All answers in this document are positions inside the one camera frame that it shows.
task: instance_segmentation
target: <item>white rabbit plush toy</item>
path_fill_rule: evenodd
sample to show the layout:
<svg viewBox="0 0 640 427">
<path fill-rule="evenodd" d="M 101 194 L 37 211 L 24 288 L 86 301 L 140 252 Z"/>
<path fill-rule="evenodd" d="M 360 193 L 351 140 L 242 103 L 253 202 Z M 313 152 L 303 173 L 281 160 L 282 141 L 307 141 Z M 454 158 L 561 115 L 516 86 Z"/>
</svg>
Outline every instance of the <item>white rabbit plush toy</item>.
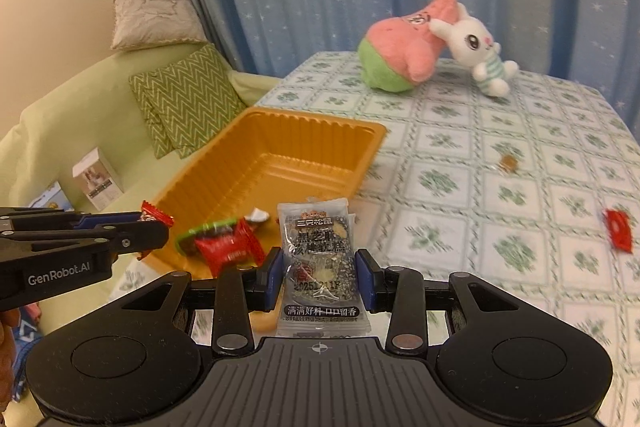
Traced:
<svg viewBox="0 0 640 427">
<path fill-rule="evenodd" d="M 447 43 L 452 57 L 463 66 L 473 68 L 471 74 L 480 91 L 487 96 L 506 96 L 507 80 L 518 73 L 513 60 L 500 60 L 500 44 L 478 19 L 471 17 L 463 4 L 458 3 L 460 19 L 449 24 L 431 19 L 431 33 Z"/>
</svg>

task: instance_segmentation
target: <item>metal rivet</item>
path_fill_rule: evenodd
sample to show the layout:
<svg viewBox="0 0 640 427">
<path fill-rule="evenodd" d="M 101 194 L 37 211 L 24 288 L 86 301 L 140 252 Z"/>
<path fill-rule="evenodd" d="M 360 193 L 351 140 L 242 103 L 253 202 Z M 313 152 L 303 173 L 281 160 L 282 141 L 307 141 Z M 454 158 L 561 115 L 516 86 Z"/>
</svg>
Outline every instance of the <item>metal rivet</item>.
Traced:
<svg viewBox="0 0 640 427">
<path fill-rule="evenodd" d="M 222 349 L 229 349 L 229 350 L 242 349 L 248 343 L 249 341 L 246 339 L 244 335 L 238 335 L 237 333 L 229 333 L 227 335 L 222 335 L 216 341 L 216 344 L 218 344 L 218 347 L 221 347 Z"/>
<path fill-rule="evenodd" d="M 398 349 L 418 349 L 424 342 L 418 335 L 412 335 L 411 333 L 403 333 L 402 335 L 396 335 L 391 340 L 391 343 Z"/>
</svg>

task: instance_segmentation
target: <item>checkered floral tablecloth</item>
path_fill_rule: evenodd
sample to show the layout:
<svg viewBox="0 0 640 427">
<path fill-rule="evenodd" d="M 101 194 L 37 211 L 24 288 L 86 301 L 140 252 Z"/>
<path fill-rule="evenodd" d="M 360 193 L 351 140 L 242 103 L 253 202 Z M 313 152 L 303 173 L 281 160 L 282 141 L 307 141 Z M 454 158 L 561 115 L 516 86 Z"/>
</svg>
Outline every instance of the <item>checkered floral tablecloth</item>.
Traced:
<svg viewBox="0 0 640 427">
<path fill-rule="evenodd" d="M 475 273 L 586 331 L 614 364 L 600 420 L 640 423 L 640 242 L 613 253 L 602 221 L 622 209 L 640 235 L 640 148 L 597 90 L 523 71 L 491 100 L 441 60 L 429 82 L 387 94 L 361 82 L 356 54 L 324 52 L 258 105 L 383 123 L 350 207 L 356 247 L 432 279 Z M 498 171 L 503 153 L 517 174 Z M 446 337 L 430 317 L 431 338 Z"/>
</svg>

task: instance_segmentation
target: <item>orange plastic tray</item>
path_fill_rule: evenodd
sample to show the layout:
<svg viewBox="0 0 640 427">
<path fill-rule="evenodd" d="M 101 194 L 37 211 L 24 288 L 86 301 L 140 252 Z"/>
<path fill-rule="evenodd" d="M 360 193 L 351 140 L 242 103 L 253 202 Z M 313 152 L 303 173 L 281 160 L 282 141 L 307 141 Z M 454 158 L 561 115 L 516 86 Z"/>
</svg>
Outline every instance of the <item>orange plastic tray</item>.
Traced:
<svg viewBox="0 0 640 427">
<path fill-rule="evenodd" d="M 211 277 L 175 238 L 202 223 L 244 216 L 254 207 L 271 219 L 256 235 L 265 252 L 280 245 L 278 203 L 352 197 L 386 134 L 379 123 L 320 114 L 249 108 L 206 145 L 156 201 L 174 216 L 169 242 L 154 255 L 194 279 Z"/>
</svg>

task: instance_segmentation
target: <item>green chevron pillow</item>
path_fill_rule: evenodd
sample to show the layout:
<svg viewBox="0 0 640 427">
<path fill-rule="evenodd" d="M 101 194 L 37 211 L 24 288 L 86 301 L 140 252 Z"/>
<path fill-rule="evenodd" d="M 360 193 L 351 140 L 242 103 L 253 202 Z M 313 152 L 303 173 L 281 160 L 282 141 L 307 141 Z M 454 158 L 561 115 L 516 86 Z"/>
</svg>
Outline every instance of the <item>green chevron pillow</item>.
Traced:
<svg viewBox="0 0 640 427">
<path fill-rule="evenodd" d="M 226 77 L 222 57 L 206 44 L 183 60 L 129 78 L 156 158 L 177 150 L 186 158 L 246 105 Z"/>
</svg>

